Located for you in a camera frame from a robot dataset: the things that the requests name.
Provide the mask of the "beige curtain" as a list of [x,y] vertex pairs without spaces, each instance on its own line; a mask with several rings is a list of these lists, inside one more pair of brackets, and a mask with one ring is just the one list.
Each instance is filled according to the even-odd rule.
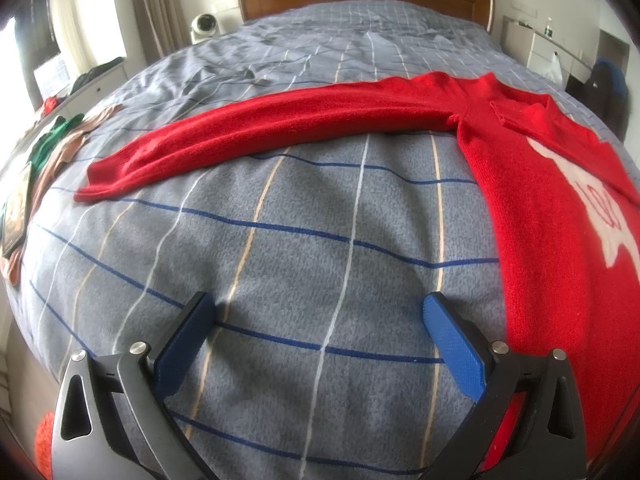
[[132,0],[132,3],[148,64],[190,44],[180,0]]

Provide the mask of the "red item on bench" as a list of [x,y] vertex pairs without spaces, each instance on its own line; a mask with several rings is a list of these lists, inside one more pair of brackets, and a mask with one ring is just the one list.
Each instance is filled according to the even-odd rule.
[[43,101],[41,107],[41,116],[47,116],[51,114],[61,103],[61,100],[57,96],[50,96]]

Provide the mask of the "red knit sweater white motif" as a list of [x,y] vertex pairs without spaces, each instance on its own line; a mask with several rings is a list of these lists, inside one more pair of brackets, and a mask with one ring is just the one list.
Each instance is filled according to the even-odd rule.
[[414,478],[470,401],[420,322],[441,292],[492,338],[562,349],[595,460],[639,404],[639,194],[551,96],[429,73],[256,96],[93,162],[85,203],[193,181],[138,266],[213,283],[221,319],[178,401],[224,477]]

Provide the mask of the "grey plaid bed cover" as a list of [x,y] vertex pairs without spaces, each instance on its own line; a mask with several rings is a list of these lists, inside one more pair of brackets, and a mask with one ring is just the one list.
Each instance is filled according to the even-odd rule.
[[202,292],[148,407],[209,477],[580,478],[638,406],[638,169],[482,26],[313,4],[110,102],[11,307],[87,389]]

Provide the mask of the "white round fan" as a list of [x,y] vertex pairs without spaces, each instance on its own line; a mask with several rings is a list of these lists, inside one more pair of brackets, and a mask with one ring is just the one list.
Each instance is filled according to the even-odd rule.
[[214,14],[198,14],[191,22],[190,35],[192,44],[199,44],[213,38],[218,32],[218,21]]

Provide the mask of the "green garment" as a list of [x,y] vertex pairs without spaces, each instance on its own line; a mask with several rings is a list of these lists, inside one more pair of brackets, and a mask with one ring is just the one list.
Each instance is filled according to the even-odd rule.
[[58,116],[52,128],[37,140],[28,156],[28,162],[32,165],[32,177],[35,179],[41,174],[44,165],[49,160],[56,146],[75,128],[77,128],[85,115],[80,113],[71,118]]

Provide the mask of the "black and blue backpack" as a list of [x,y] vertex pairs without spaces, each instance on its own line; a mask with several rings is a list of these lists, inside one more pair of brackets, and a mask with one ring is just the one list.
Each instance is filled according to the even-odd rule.
[[629,93],[622,70],[613,62],[597,58],[585,82],[568,77],[566,91],[596,114],[620,142],[625,140]]

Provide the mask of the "tan pink garment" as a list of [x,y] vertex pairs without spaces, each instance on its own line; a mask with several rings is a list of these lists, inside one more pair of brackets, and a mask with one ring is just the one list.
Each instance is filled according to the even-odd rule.
[[73,129],[53,150],[41,174],[32,177],[32,165],[26,162],[21,173],[20,187],[4,204],[2,216],[1,274],[12,287],[20,284],[21,265],[26,247],[26,233],[29,222],[35,217],[44,194],[58,174],[70,164],[84,146],[86,136],[112,118],[122,109],[122,104],[112,104],[98,114],[84,117],[81,124]]

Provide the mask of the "white plastic bag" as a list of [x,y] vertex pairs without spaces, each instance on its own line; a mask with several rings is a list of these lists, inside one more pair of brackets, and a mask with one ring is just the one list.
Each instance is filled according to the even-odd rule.
[[554,51],[552,53],[551,60],[549,61],[547,67],[544,69],[542,76],[544,76],[544,78],[547,78],[548,81],[551,81],[552,84],[555,84],[559,88],[564,87],[562,66],[558,52]]

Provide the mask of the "white window bench cabinet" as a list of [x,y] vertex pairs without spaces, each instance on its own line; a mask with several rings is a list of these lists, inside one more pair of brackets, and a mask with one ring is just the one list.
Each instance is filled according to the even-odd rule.
[[112,62],[99,66],[98,72],[75,92],[69,92],[74,88],[74,84],[64,88],[61,94],[62,100],[56,104],[52,112],[43,117],[37,116],[37,120],[16,140],[2,140],[1,166],[14,158],[25,145],[35,141],[42,130],[51,127],[55,118],[58,116],[70,118],[78,113],[87,114],[96,104],[127,81],[124,58],[114,58]]

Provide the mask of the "dark clothes on bench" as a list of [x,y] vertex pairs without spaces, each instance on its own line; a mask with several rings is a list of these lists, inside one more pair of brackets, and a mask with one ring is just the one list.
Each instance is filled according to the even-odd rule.
[[90,68],[88,72],[85,72],[77,77],[77,79],[73,83],[72,90],[70,90],[70,94],[76,93],[81,88],[84,88],[89,82],[105,74],[112,68],[119,66],[124,61],[125,59],[122,56],[118,56],[117,58],[113,58],[110,62]]

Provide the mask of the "white bedside cabinet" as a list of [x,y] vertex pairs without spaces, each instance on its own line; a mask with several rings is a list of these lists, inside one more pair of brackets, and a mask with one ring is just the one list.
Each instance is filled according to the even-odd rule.
[[535,29],[522,25],[505,16],[501,32],[501,47],[505,54],[517,60],[531,72],[542,76],[544,69],[551,60],[554,51],[558,52],[564,87],[568,77],[573,75],[580,82],[585,82],[591,73],[591,68],[582,62],[569,50],[561,47],[555,41]]

